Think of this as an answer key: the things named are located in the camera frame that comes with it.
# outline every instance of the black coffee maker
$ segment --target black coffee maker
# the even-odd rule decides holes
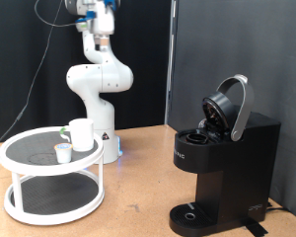
[[[240,107],[225,96],[236,83],[244,89]],[[265,219],[280,122],[252,113],[254,100],[245,76],[228,78],[203,100],[199,128],[176,134],[175,165],[197,174],[195,202],[170,212],[177,234],[205,236]]]

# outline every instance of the power cord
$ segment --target power cord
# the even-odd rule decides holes
[[[39,0],[37,0],[36,4],[35,4],[35,11],[37,13],[37,3],[39,2]],[[40,64],[39,64],[39,67],[37,69],[37,73],[33,79],[33,82],[32,82],[32,85],[31,85],[31,88],[30,88],[30,92],[28,94],[28,98],[27,98],[27,103],[25,104],[25,106],[23,107],[23,109],[20,111],[19,115],[17,116],[17,118],[15,119],[15,121],[13,122],[13,124],[10,126],[10,128],[1,136],[0,138],[0,142],[2,141],[2,139],[10,132],[10,130],[14,127],[14,125],[21,119],[22,115],[23,115],[23,112],[26,110],[28,104],[29,104],[29,100],[30,100],[30,95],[31,95],[31,92],[32,92],[32,88],[33,88],[33,85],[35,84],[36,80],[37,80],[37,75],[38,75],[38,72],[42,66],[42,63],[43,61],[45,60],[45,57],[46,57],[46,54],[47,54],[47,51],[48,51],[48,48],[49,48],[49,42],[50,42],[50,37],[51,37],[51,33],[52,33],[52,30],[54,27],[60,27],[60,26],[57,26],[57,25],[54,25],[56,23],[56,20],[58,18],[58,15],[59,15],[59,11],[60,11],[60,8],[61,8],[61,4],[62,4],[63,0],[60,1],[59,3],[59,7],[58,7],[58,10],[57,10],[57,14],[56,14],[56,17],[53,21],[53,24],[50,24],[46,21],[44,21],[37,13],[37,16],[46,24],[48,25],[51,25],[51,29],[50,29],[50,32],[49,32],[49,36],[48,36],[48,40],[47,40],[47,46],[46,46],[46,49],[45,49],[45,52],[42,56],[42,59],[40,61]]]
[[[52,26],[52,27],[72,27],[72,26],[76,26],[75,23],[71,23],[71,24],[67,24],[67,25],[55,25],[55,22],[53,22],[53,24],[47,22],[47,21],[44,20],[44,19],[39,15],[39,13],[37,12],[37,5],[38,5],[38,2],[39,2],[39,0],[37,0],[37,2],[36,2],[35,6],[34,6],[34,10],[36,11],[37,17],[38,17],[42,22],[44,22],[45,24],[48,24],[48,25],[50,25],[50,26]]]
[[[290,212],[289,209],[287,209],[287,208],[285,208],[285,207],[278,207],[278,208],[268,208],[268,209],[266,210],[266,213],[269,213],[270,211],[273,211],[273,210],[283,210],[283,211],[288,211],[288,212]]]

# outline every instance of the robotic arm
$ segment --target robotic arm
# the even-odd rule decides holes
[[[110,163],[121,155],[119,138],[114,134],[114,107],[101,99],[99,94],[126,91],[133,83],[131,70],[111,50],[113,9],[119,1],[66,0],[65,3],[71,14],[85,16],[76,21],[76,26],[83,35],[84,54],[94,63],[71,67],[67,73],[67,84],[83,100],[87,117],[94,121],[95,133],[104,140],[104,162]]]

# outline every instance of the wooden table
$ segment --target wooden table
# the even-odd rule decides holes
[[[194,201],[196,175],[173,163],[176,132],[159,125],[116,133],[123,155],[104,167],[106,198],[97,210],[71,223],[31,226],[11,218],[3,208],[11,172],[0,165],[0,236],[178,236],[169,227],[169,212]],[[97,170],[97,165],[89,168]],[[289,212],[273,211],[261,225],[269,232],[267,237],[296,237],[296,217]],[[253,237],[245,228],[211,236]]]

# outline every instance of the black wall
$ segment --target black wall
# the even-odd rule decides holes
[[[296,215],[296,0],[178,5],[169,125],[197,127],[202,99],[224,79],[246,75],[254,111],[282,122],[270,196]],[[228,94],[238,104],[240,89]]]
[[[40,15],[52,22],[59,1],[40,0]],[[24,104],[37,71],[50,26],[34,12],[36,0],[0,1],[0,136]],[[102,94],[115,107],[115,128],[162,124],[166,103],[171,0],[123,0],[115,19],[111,47],[134,74],[129,91]],[[57,24],[74,22],[64,3]],[[90,63],[75,27],[54,28],[50,47],[38,74],[29,106],[7,136],[84,118],[81,99],[66,84],[68,69]]]

